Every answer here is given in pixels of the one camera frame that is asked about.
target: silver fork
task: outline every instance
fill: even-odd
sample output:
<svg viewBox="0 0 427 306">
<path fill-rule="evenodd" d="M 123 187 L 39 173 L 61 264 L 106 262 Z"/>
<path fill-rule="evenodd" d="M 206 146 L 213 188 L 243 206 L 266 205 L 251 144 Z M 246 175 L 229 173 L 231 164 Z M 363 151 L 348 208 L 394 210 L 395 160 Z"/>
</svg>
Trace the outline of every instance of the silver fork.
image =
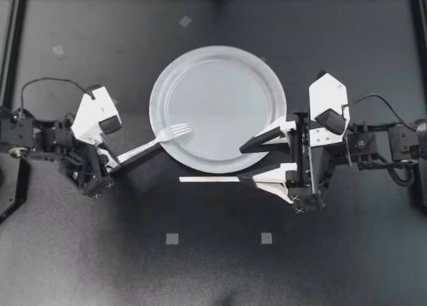
<svg viewBox="0 0 427 306">
<path fill-rule="evenodd" d="M 191 133 L 191 127 L 188 124 L 177 124 L 163 128 L 157 134 L 157 137 L 153 141 L 150 141 L 145 145 L 136 147 L 130 151 L 127 151 L 124 154 L 121 154 L 117 156 L 117 159 L 119 163 L 122 164 L 133 156 L 142 153 L 143 151 L 146 151 L 147 149 L 157 145 L 158 143 L 165 143 L 167 141 L 171 141 L 172 139 L 187 135 L 189 133 Z"/>
</svg>

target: wire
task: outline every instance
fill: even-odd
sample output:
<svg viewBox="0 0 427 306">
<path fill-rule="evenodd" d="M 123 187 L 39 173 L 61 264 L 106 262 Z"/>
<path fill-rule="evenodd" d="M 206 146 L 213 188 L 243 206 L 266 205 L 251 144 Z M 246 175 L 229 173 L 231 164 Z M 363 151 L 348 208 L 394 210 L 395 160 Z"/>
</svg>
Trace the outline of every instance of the wire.
<svg viewBox="0 0 427 306">
<path fill-rule="evenodd" d="M 18 123 L 21 121 L 22 115 L 23 115 L 23 112 L 24 112 L 24 90 L 25 90 L 25 88 L 27 88 L 31 84 L 37 83 L 39 81 L 62 81 L 62 82 L 65 82 L 65 83 L 70 83 L 70 84 L 76 86 L 80 91 L 82 91 L 83 94 L 88 94 L 92 99 L 95 99 L 95 97 L 93 96 L 92 92 L 86 91 L 82 86 L 80 86 L 75 81 L 72 81 L 70 79 L 66 79 L 66 78 L 55 78 L 55 77 L 42 77 L 42 78 L 32 79 L 32 80 L 26 82 L 22 86 L 22 88 L 21 88 L 21 107 L 19 108 L 19 116 L 18 116 L 18 120 L 17 120 Z"/>
<path fill-rule="evenodd" d="M 377 154 L 376 156 L 383 163 L 392 164 L 392 163 L 387 162 L 387 160 L 383 156 L 381 156 L 380 154 Z M 398 184 L 399 186 L 409 187 L 415 181 L 414 169 L 412 167 L 407 167 L 406 168 L 406 171 L 408 172 L 408 178 L 407 179 L 400 178 L 399 175 L 397 174 L 397 172 L 392 167 L 387 168 L 387 171 L 390 174 L 390 176 L 393 179 L 393 181 L 396 184 Z"/>
<path fill-rule="evenodd" d="M 356 100 L 352 101 L 351 103 L 343 105 L 342 109 L 344 110 L 345 107 L 353 106 L 353 105 L 355 105 L 355 104 L 357 104 L 357 103 L 359 103 L 359 102 L 361 102 L 361 101 L 363 101 L 363 100 L 365 100 L 367 98 L 370 98 L 370 97 L 377 97 L 377 98 L 381 99 L 388 106 L 388 108 L 393 112 L 393 114 L 399 119 L 399 122 L 401 124 L 403 124 L 404 126 L 406 126 L 407 128 L 409 128 L 411 131 L 415 131 L 416 132 L 416 129 L 413 128 L 412 126 L 410 126 L 409 124 L 407 124 L 403 120 L 403 118 L 401 118 L 401 116 L 399 116 L 399 114 L 397 114 L 397 112 L 394 110 L 393 106 L 391 106 L 391 104 L 383 96 L 378 95 L 378 94 L 369 94 L 367 96 L 363 96 L 361 98 L 357 98 Z"/>
</svg>

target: black table surface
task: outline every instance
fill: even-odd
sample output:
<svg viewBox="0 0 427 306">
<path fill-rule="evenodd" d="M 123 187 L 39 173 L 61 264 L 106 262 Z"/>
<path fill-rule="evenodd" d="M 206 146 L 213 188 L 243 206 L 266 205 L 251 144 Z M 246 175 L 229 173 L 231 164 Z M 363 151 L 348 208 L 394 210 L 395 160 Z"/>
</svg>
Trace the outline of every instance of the black table surface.
<svg viewBox="0 0 427 306">
<path fill-rule="evenodd" d="M 123 119 L 107 142 L 126 151 L 153 139 L 157 76 L 207 45 L 265 57 L 288 109 L 307 106 L 325 69 L 350 99 L 380 93 L 407 120 L 426 116 L 410 0 L 28 0 L 13 106 L 34 77 L 104 84 Z M 39 83 L 25 106 L 52 119 L 79 100 L 72 87 Z M 352 118 L 394 120 L 375 100 Z M 252 168 L 286 160 L 270 154 Z M 80 196 L 53 164 L 31 166 L 26 204 L 0 226 L 1 305 L 426 304 L 427 216 L 385 172 L 339 167 L 326 209 L 295 215 L 245 185 L 180 185 L 197 172 L 165 152 L 101 199 Z"/>
</svg>

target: metal bolt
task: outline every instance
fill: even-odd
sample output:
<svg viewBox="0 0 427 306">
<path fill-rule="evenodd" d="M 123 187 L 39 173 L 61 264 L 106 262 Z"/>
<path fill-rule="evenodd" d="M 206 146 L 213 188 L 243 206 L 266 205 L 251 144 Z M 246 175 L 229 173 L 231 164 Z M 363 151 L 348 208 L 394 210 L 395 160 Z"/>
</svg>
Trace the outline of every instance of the metal bolt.
<svg viewBox="0 0 427 306">
<path fill-rule="evenodd" d="M 356 147 L 357 147 L 357 148 L 363 148 L 363 147 L 365 147 L 365 142 L 364 142 L 363 140 L 359 140 L 359 141 L 356 143 Z"/>
</svg>

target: white plate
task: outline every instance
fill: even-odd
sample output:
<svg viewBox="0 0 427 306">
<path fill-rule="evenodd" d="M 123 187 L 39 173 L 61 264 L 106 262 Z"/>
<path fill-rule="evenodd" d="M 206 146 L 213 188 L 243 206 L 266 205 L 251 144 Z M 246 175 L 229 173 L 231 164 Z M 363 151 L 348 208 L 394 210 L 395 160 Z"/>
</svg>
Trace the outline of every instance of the white plate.
<svg viewBox="0 0 427 306">
<path fill-rule="evenodd" d="M 283 115 L 286 98 L 276 74 L 259 57 L 226 46 L 178 57 L 159 76 L 149 103 L 155 134 L 177 123 L 191 125 L 191 135 L 162 146 L 206 173 L 239 171 L 266 156 L 241 154 L 239 147 Z"/>
</svg>

